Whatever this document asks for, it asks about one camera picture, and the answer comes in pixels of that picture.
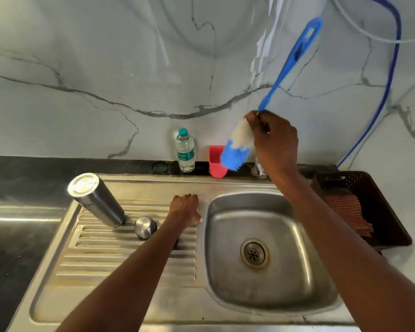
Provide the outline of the person's right hand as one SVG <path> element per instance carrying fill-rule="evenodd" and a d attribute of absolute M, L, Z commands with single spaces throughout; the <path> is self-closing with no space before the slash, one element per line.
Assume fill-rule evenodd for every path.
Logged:
<path fill-rule="evenodd" d="M 270 134 L 254 135 L 256 156 L 274 184 L 282 184 L 298 174 L 297 129 L 288 120 L 270 114 Z"/>

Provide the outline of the person's left hand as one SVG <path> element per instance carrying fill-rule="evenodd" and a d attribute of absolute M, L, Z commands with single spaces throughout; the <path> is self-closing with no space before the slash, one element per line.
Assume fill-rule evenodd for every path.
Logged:
<path fill-rule="evenodd" d="M 175 195 L 170 203 L 169 213 L 166 220 L 177 223 L 183 229 L 187 227 L 187 195 Z"/>

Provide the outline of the blue bottle brush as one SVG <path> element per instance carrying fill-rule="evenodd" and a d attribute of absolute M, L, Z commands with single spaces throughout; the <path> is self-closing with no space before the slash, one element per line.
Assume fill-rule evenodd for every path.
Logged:
<path fill-rule="evenodd" d="M 314 18 L 308 22 L 303 32 L 300 34 L 298 40 L 293 45 L 277 79 L 271 86 L 268 94 L 262 99 L 258 106 L 257 112 L 264 111 L 269 105 L 272 95 L 280 87 L 282 81 L 288 76 L 291 70 L 296 66 L 298 61 L 302 58 L 310 45 L 315 41 L 323 25 L 323 20 L 320 17 Z M 239 122 L 237 127 L 229 138 L 224 147 L 221 156 L 220 164 L 228 170 L 237 171 L 247 160 L 251 149 L 254 145 L 254 134 L 246 119 Z"/>

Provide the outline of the person's left forearm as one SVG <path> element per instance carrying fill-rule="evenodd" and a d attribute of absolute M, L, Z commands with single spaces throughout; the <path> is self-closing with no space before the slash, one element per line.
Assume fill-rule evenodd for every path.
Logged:
<path fill-rule="evenodd" d="M 101 282 L 56 332 L 138 332 L 188 211 L 172 211 L 160 228 Z"/>

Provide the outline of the person's right forearm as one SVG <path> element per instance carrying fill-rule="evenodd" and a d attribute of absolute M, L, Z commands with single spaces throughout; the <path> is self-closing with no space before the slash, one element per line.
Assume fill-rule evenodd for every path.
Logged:
<path fill-rule="evenodd" d="M 415 332 L 415 284 L 358 236 L 295 166 L 266 171 L 292 205 L 361 332 Z"/>

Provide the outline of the steel tap base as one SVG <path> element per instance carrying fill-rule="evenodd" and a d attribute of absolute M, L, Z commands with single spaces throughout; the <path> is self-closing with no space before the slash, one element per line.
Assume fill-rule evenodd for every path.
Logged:
<path fill-rule="evenodd" d="M 257 157 L 255 157 L 255 163 L 254 166 L 251 169 L 251 174 L 253 176 L 255 176 L 256 178 L 259 179 L 266 179 L 267 178 L 267 174 L 264 170 L 264 168 L 262 167 L 259 159 Z"/>

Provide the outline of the stainless steel sink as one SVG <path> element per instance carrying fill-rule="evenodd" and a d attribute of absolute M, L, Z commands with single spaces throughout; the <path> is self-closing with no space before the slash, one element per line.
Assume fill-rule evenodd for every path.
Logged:
<path fill-rule="evenodd" d="M 354 332 L 343 300 L 289 203 L 267 180 L 102 175 L 125 211 L 111 228 L 72 201 L 6 332 L 52 332 L 161 226 L 174 195 L 199 197 L 202 223 L 177 240 L 142 332 Z M 262 240 L 270 262 L 251 270 L 240 246 Z"/>

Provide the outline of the pink plastic cup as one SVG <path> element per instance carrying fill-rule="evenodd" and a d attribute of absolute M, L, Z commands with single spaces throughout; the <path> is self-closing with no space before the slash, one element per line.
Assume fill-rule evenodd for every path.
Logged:
<path fill-rule="evenodd" d="M 209 147 L 209 174 L 214 178 L 223 178 L 228 172 L 228 168 L 224 167 L 220 162 L 221 154 L 225 146 L 211 145 Z"/>

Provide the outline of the steel bottle cap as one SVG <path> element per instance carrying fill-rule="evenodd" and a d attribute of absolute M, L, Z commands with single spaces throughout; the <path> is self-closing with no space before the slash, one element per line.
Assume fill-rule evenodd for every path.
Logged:
<path fill-rule="evenodd" d="M 149 216 L 139 217 L 134 223 L 134 232 L 141 240 L 149 239 L 157 228 L 157 223 Z"/>

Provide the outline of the clear plastic water bottle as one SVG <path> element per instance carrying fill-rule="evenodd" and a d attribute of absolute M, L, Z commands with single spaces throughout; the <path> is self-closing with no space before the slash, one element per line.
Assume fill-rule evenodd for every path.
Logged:
<path fill-rule="evenodd" d="M 190 173 L 195 168 L 195 141 L 186 128 L 180 128 L 175 138 L 178 165 L 183 173 Z"/>

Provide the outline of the sink drain strainer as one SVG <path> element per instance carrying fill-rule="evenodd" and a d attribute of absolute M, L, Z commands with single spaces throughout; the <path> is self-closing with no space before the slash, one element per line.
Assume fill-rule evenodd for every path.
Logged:
<path fill-rule="evenodd" d="M 249 238 L 240 246 L 242 262 L 251 270 L 262 270 L 270 262 L 270 251 L 266 244 L 257 238 Z"/>

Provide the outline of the steel water bottle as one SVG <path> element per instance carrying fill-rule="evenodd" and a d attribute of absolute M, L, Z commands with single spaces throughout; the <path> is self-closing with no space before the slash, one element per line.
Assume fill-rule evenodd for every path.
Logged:
<path fill-rule="evenodd" d="M 121 205 L 96 173 L 83 173 L 73 178 L 68 194 L 105 225 L 116 228 L 125 224 Z"/>

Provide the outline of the red checkered cloth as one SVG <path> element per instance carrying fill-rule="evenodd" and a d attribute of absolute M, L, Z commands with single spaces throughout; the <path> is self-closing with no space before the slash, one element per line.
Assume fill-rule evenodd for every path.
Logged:
<path fill-rule="evenodd" d="M 325 195 L 323 199 L 359 236 L 371 237 L 374 232 L 373 226 L 364 219 L 361 204 L 356 195 Z"/>

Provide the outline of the brown plastic basket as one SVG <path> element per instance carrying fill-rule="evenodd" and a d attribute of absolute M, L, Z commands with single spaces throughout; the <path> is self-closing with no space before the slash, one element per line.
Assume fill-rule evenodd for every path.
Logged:
<path fill-rule="evenodd" d="M 325 195 L 356 195 L 362 215 L 374 232 L 362 237 L 376 251 L 412 245 L 412 238 L 372 179 L 363 171 L 317 173 L 312 188 L 324 200 Z"/>

